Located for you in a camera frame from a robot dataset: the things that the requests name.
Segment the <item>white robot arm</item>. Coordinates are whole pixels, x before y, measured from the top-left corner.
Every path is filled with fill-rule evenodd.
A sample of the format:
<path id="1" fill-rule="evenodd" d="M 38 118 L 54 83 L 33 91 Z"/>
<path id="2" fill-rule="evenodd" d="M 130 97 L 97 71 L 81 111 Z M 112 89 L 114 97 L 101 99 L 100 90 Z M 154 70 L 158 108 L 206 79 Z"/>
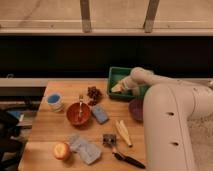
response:
<path id="1" fill-rule="evenodd" d="M 149 85 L 143 100 L 147 171 L 197 171 L 187 124 L 213 113 L 213 88 L 135 67 L 112 92 Z"/>

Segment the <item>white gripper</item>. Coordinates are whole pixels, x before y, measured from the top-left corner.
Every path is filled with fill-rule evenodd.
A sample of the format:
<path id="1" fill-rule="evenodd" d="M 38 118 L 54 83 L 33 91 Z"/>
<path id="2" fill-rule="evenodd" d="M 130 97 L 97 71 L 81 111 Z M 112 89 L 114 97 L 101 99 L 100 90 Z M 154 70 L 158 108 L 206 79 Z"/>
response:
<path id="1" fill-rule="evenodd" d="M 116 84 L 111 88 L 112 93 L 121 93 L 123 90 L 132 90 L 137 87 L 137 83 L 130 76 L 126 76 L 121 80 L 121 84 Z"/>

